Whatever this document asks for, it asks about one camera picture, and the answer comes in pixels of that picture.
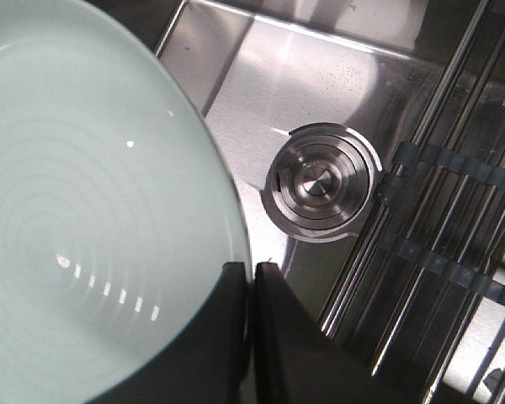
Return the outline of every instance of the sink drain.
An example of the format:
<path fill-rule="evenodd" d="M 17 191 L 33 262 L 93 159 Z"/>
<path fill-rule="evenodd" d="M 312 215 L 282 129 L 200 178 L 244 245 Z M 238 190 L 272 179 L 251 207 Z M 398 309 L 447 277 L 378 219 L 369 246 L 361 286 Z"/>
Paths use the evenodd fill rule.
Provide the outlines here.
<path fill-rule="evenodd" d="M 302 126 L 290 134 L 262 191 L 271 220 L 307 242 L 356 232 L 350 224 L 365 207 L 381 170 L 373 147 L 356 131 L 336 124 Z"/>

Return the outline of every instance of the black object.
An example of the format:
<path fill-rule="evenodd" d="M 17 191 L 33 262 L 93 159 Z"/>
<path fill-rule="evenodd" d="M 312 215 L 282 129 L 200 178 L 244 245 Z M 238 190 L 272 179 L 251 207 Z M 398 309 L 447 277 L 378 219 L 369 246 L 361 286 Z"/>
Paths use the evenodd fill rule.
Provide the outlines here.
<path fill-rule="evenodd" d="M 210 297 L 158 356 L 92 404 L 233 404 L 248 366 L 247 280 L 226 263 Z"/>
<path fill-rule="evenodd" d="M 490 276 L 451 261 L 437 252 L 388 231 L 380 235 L 378 247 L 505 307 L 505 285 Z"/>
<path fill-rule="evenodd" d="M 492 166 L 474 157 L 435 145 L 426 145 L 420 160 L 443 167 L 452 173 L 467 175 L 485 185 L 493 185 L 505 193 L 505 168 Z"/>
<path fill-rule="evenodd" d="M 317 328 L 277 265 L 257 266 L 254 359 L 262 404 L 402 404 Z"/>

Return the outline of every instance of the stainless steel sink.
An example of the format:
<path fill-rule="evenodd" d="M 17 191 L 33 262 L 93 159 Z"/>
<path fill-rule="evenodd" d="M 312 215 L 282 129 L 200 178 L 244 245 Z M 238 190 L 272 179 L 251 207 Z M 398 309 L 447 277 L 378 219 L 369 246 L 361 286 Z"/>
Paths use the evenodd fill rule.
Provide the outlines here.
<path fill-rule="evenodd" d="M 320 123 L 370 145 L 377 163 L 364 181 L 371 188 L 419 130 L 423 144 L 505 168 L 505 0 L 175 6 L 155 49 L 235 177 L 253 261 L 277 263 L 319 327 L 410 400 L 505 402 L 505 307 L 377 249 L 373 227 L 383 208 L 372 193 L 324 239 L 287 234 L 261 195 L 295 131 Z M 296 161 L 311 167 L 306 157 Z M 397 204 L 382 227 L 505 284 L 505 195 L 496 186 L 421 163 Z M 367 259 L 358 266 L 362 251 Z M 344 316 L 330 332 L 327 314 L 344 282 L 352 293 L 343 295 Z"/>

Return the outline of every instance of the stainless steel surface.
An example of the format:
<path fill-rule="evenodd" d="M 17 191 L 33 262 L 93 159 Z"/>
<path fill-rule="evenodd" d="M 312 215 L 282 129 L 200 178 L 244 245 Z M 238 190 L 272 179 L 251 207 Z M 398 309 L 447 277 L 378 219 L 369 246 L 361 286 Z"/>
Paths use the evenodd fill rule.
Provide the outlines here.
<path fill-rule="evenodd" d="M 493 7 L 476 0 L 392 0 L 389 7 L 381 0 L 225 3 L 191 0 L 162 62 L 205 116 L 237 180 L 253 260 L 278 263 L 316 318 L 341 268 L 362 263 L 355 271 L 362 278 L 342 277 L 348 285 L 342 296 L 348 315 L 338 334 L 348 335 L 344 348 L 369 365 L 376 347 L 385 346 L 384 330 L 396 329 L 378 369 L 410 402 L 432 385 L 433 402 L 460 400 L 447 386 L 486 402 L 491 392 L 482 380 L 505 369 L 505 309 L 465 300 L 460 288 L 424 274 L 401 318 L 397 302 L 419 272 L 375 251 L 374 240 L 388 226 L 505 282 L 504 195 L 421 164 L 400 212 L 387 215 L 370 203 L 362 210 L 352 231 L 362 242 L 354 247 L 352 235 L 326 243 L 288 237 L 270 220 L 260 191 L 290 132 L 315 122 L 356 130 L 384 167 L 400 141 L 412 137 L 499 164 L 505 156 L 505 43 L 497 43 L 505 33 L 505 1 Z M 289 179 L 296 177 L 295 189 L 311 201 L 329 194 L 337 170 L 296 166 Z M 369 230 L 361 231 L 367 218 Z M 443 237 L 434 242 L 434 234 Z"/>
<path fill-rule="evenodd" d="M 286 234 L 305 242 L 355 236 L 381 171 L 374 148 L 355 130 L 312 124 L 292 130 L 269 169 L 262 202 Z"/>
<path fill-rule="evenodd" d="M 410 137 L 412 143 L 422 146 L 424 142 L 430 139 L 432 128 L 438 119 L 438 114 L 446 105 L 448 96 L 452 93 L 453 87 L 462 73 L 465 60 L 475 42 L 477 30 L 482 24 L 485 12 L 491 3 L 492 0 L 481 0 L 477 5 L 476 11 L 473 13 L 470 23 L 465 29 L 449 64 L 445 67 L 426 109 L 421 114 L 415 130 L 412 132 L 412 136 Z M 404 170 L 403 167 L 395 165 L 391 168 L 391 171 L 397 175 L 402 175 Z M 366 223 L 367 226 L 360 233 L 353 247 L 360 252 L 365 250 L 365 245 L 374 246 L 378 234 L 384 228 L 382 224 L 389 220 L 391 214 L 386 206 L 382 206 L 381 209 L 374 210 L 374 212 L 375 215 L 369 216 Z M 335 334 L 338 332 L 343 318 L 348 312 L 351 300 L 356 293 L 355 290 L 359 287 L 364 276 L 363 272 L 368 266 L 369 255 L 375 251 L 373 247 L 366 248 L 366 250 L 369 252 L 368 254 L 355 254 L 355 259 L 352 259 L 354 256 L 351 256 L 346 262 L 322 312 L 320 318 L 322 331 L 328 337 L 335 338 Z"/>
<path fill-rule="evenodd" d="M 505 44 L 505 27 L 502 30 L 502 33 L 500 34 L 494 46 L 494 49 L 492 50 L 491 54 L 486 60 L 485 66 L 483 67 L 481 73 L 474 82 L 470 96 L 465 101 L 464 108 L 460 112 L 460 116 L 458 117 L 456 124 L 454 125 L 454 129 L 449 133 L 449 137 L 445 142 L 447 147 L 454 147 L 461 143 L 460 135 L 462 134 L 463 129 L 466 127 L 468 123 L 470 114 L 474 112 L 475 106 L 482 94 L 482 90 L 490 77 L 492 68 L 496 65 L 500 50 L 503 48 L 504 44 Z M 440 167 L 434 170 L 432 174 L 432 181 L 428 183 L 427 189 L 425 190 L 425 195 L 419 201 L 418 207 L 416 208 L 415 213 L 412 215 L 412 221 L 407 229 L 406 237 L 410 237 L 412 233 L 415 231 L 417 221 L 421 216 L 423 209 L 426 206 L 426 203 L 431 197 L 430 190 L 436 187 L 438 185 L 438 182 L 441 181 L 441 178 L 444 179 L 444 177 L 445 173 L 442 173 L 442 169 Z M 467 176 L 464 176 L 459 178 L 458 183 L 454 187 L 454 192 L 451 194 L 451 196 L 449 197 L 449 201 L 446 204 L 447 208 L 444 210 L 440 219 L 438 220 L 438 224 L 436 225 L 435 231 L 433 231 L 435 237 L 433 238 L 429 246 L 432 250 L 438 248 L 439 243 L 442 240 L 442 237 L 447 229 L 446 225 L 449 224 L 449 222 L 451 221 L 452 216 L 455 212 L 455 207 L 460 202 L 461 195 L 463 194 L 464 189 L 468 183 L 469 178 Z M 478 223 L 477 226 L 475 226 L 475 228 L 478 228 L 481 225 L 481 221 L 476 221 L 475 223 L 476 224 Z M 463 259 L 465 252 L 467 251 L 467 244 L 466 248 L 463 248 L 462 251 L 463 253 L 461 254 L 459 253 L 459 257 L 457 257 L 458 261 L 461 261 L 461 259 Z M 416 268 L 415 270 L 416 273 L 412 276 L 411 280 L 405 286 L 401 298 L 399 300 L 400 303 L 397 304 L 397 307 L 393 315 L 391 316 L 390 322 L 384 331 L 384 335 L 382 336 L 382 339 L 380 340 L 380 343 L 376 348 L 375 356 L 372 362 L 372 375 L 375 375 L 378 372 L 379 367 L 381 366 L 385 358 L 385 355 L 387 354 L 390 348 L 390 345 L 392 344 L 394 338 L 398 334 L 400 327 L 407 315 L 407 312 L 409 311 L 412 305 L 413 299 L 417 294 L 418 288 L 421 285 L 421 282 L 423 281 L 424 277 L 423 270 L 421 268 Z M 429 390 L 433 388 L 435 389 L 437 387 L 439 379 L 440 378 L 436 377 L 434 381 L 431 381 L 431 386 L 429 387 Z"/>
<path fill-rule="evenodd" d="M 182 0 L 86 0 L 120 21 L 151 50 L 176 15 Z"/>

